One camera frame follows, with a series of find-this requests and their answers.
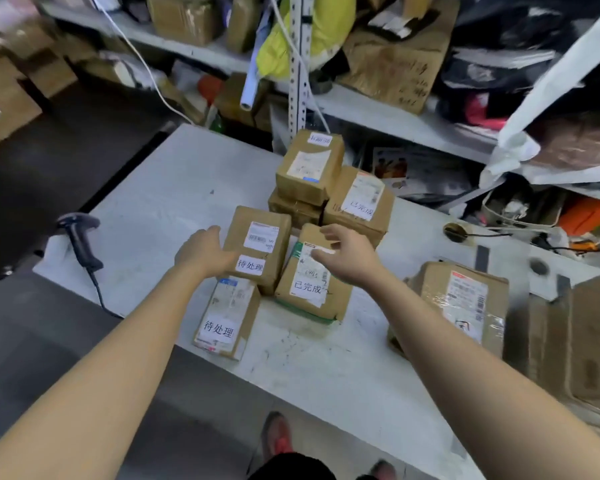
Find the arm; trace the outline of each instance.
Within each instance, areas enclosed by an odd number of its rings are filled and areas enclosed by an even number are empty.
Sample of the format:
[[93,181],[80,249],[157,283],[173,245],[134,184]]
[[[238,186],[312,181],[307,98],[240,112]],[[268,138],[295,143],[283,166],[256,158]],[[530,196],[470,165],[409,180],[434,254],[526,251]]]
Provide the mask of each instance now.
[[193,291],[234,253],[199,230],[140,305],[0,439],[0,479],[114,478],[158,387]]
[[340,252],[314,251],[313,258],[380,306],[486,478],[600,480],[600,438],[590,428],[428,306],[382,266],[366,237],[338,225],[322,232],[339,241]]

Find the paper label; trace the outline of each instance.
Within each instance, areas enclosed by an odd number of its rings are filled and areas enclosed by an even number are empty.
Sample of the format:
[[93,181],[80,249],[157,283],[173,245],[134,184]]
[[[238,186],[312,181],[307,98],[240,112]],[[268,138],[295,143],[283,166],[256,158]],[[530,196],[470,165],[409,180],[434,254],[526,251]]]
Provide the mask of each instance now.
[[309,303],[320,308],[327,300],[331,273],[325,266],[311,257],[311,251],[320,249],[333,254],[335,251],[325,249],[310,242],[297,242],[291,254],[298,258],[298,265],[291,282],[289,294],[304,298]]
[[384,183],[372,175],[360,172],[353,181],[341,209],[355,217],[370,221],[384,191]]
[[251,222],[247,237],[244,238],[244,247],[262,251],[273,252],[280,227],[268,226],[259,222]]
[[244,278],[223,278],[211,295],[195,341],[211,352],[231,352],[255,286]]
[[330,154],[330,150],[318,153],[298,152],[295,160],[289,167],[287,175],[302,178],[309,182],[319,182]]
[[238,263],[235,265],[235,270],[241,273],[254,274],[261,276],[264,271],[264,265],[266,261],[264,259],[252,258],[241,254],[238,258]]
[[484,327],[484,306],[489,287],[464,274],[451,272],[442,314],[479,344]]
[[331,144],[331,140],[333,140],[333,136],[330,136],[328,134],[311,133],[311,135],[309,135],[309,139],[306,142],[311,144],[317,144],[318,146],[328,146]]

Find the blue sticker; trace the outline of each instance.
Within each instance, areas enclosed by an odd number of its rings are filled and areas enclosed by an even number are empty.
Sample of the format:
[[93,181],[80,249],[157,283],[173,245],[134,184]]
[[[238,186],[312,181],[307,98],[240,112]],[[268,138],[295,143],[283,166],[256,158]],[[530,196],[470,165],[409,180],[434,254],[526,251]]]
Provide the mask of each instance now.
[[236,280],[230,280],[229,278],[222,278],[220,282],[224,285],[238,286],[238,282]]

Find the red shoe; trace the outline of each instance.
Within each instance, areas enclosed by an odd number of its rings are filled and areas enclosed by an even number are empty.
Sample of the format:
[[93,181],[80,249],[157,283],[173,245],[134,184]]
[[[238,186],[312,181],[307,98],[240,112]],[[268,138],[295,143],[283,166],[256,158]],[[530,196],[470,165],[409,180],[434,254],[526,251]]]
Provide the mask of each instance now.
[[264,421],[260,439],[265,462],[280,453],[294,452],[291,445],[291,426],[287,418],[277,411],[270,412]]
[[377,480],[397,480],[395,468],[393,465],[385,460],[378,460],[378,462],[371,467],[369,475],[375,477]]

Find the table surface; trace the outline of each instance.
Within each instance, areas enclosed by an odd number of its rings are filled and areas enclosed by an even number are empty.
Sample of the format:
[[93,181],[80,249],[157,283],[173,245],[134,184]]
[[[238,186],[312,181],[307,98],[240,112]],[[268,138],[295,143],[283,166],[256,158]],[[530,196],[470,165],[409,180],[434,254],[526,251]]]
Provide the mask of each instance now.
[[[107,307],[129,314],[197,229],[218,224],[224,241],[237,205],[266,209],[280,161],[278,155],[202,128],[178,128],[91,213],[101,220],[89,240],[105,265],[97,278]],[[435,210],[397,200],[377,252],[403,278],[428,260],[473,266],[477,245],[486,246],[488,272],[509,279],[512,303],[517,304],[529,290],[555,298],[557,273],[574,283],[600,274],[600,269],[509,237],[474,237],[468,244],[455,244],[441,232],[451,221]],[[542,259],[549,274],[531,272],[530,257]],[[49,241],[34,271],[97,303],[93,284],[64,236]],[[178,346],[424,473],[443,480],[481,477],[470,458],[451,452],[451,429],[411,364],[386,345],[386,319],[362,290],[353,291],[344,321],[330,326],[263,299],[242,360],[234,362],[191,343],[214,284],[206,280],[194,293]]]

